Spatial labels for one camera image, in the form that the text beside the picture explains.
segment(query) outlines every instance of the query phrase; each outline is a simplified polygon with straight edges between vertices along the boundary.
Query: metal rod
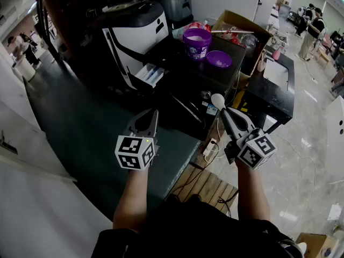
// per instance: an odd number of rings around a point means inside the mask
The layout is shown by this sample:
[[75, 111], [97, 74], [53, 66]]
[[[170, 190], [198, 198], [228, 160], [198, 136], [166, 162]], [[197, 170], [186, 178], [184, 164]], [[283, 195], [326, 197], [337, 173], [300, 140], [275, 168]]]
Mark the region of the metal rod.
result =
[[[211, 33], [225, 33], [228, 30], [212, 30]], [[232, 30], [232, 31], [228, 31], [228, 33], [254, 33], [251, 31], [242, 31], [242, 30]]]
[[281, 123], [278, 121], [273, 124], [265, 133], [270, 134], [272, 133], [276, 128], [278, 128], [281, 125]]

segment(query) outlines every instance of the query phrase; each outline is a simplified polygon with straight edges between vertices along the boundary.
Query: white box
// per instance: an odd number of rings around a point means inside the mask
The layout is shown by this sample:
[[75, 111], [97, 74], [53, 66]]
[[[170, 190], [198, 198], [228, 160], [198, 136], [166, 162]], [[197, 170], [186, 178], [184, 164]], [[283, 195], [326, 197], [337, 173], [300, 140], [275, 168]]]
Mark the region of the white box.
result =
[[341, 96], [326, 108], [326, 124], [325, 168], [338, 181], [344, 178], [344, 99]]
[[164, 73], [165, 69], [148, 63], [144, 65], [144, 67], [135, 75], [135, 77], [151, 85], [154, 88], [157, 82], [162, 79]]
[[144, 170], [155, 155], [153, 138], [120, 135], [114, 153], [122, 168]]

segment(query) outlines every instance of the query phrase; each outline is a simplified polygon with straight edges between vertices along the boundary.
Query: white appliance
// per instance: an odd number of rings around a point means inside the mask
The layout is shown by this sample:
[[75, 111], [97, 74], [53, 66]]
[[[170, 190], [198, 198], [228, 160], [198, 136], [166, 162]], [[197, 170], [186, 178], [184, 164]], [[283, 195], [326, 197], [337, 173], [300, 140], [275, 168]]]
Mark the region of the white appliance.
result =
[[146, 54], [168, 36], [162, 6], [155, 1], [145, 1], [125, 10], [108, 11], [99, 24], [124, 80], [135, 89], [128, 74], [136, 75], [144, 65], [123, 52], [116, 43], [141, 55]]

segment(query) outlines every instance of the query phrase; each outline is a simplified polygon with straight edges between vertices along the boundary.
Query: marble floor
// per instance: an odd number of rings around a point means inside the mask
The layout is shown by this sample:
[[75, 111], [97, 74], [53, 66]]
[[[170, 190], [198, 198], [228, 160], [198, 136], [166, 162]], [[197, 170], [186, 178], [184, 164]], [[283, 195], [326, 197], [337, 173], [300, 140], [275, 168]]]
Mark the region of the marble floor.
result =
[[[328, 92], [336, 74], [333, 63], [317, 58], [309, 62], [295, 57], [303, 39], [294, 35], [291, 23], [280, 19], [280, 31], [288, 33], [290, 46], [286, 56], [295, 63], [295, 105], [293, 119], [276, 129], [271, 137], [277, 153], [259, 169], [267, 195], [271, 221], [285, 234], [299, 232], [330, 234], [342, 221], [327, 220], [332, 204], [344, 205], [344, 182], [336, 183], [325, 169], [326, 107], [333, 97]], [[266, 125], [272, 123], [267, 119]], [[228, 136], [223, 136], [227, 144]], [[237, 186], [235, 164], [225, 157], [216, 159], [209, 170], [222, 180]], [[232, 216], [237, 218], [237, 200]]]

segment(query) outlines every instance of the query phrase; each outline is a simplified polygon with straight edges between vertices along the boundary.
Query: backpack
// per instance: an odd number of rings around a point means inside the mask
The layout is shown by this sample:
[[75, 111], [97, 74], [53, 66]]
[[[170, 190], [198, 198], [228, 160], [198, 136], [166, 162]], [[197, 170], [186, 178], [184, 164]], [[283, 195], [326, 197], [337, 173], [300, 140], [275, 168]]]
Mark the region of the backpack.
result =
[[318, 39], [322, 41], [324, 39], [324, 37], [325, 37], [325, 34], [327, 33], [327, 26], [326, 26], [326, 24], [325, 24], [325, 22], [324, 22], [324, 20], [322, 18], [321, 19], [319, 18], [318, 20], [320, 20], [324, 24], [324, 28], [319, 33], [319, 36], [318, 36]]
[[303, 15], [305, 15], [306, 9], [307, 9], [307, 7], [305, 7], [305, 6], [302, 6], [301, 8], [299, 8], [299, 10], [298, 10], [297, 13], [299, 14], [300, 17], [302, 17]]

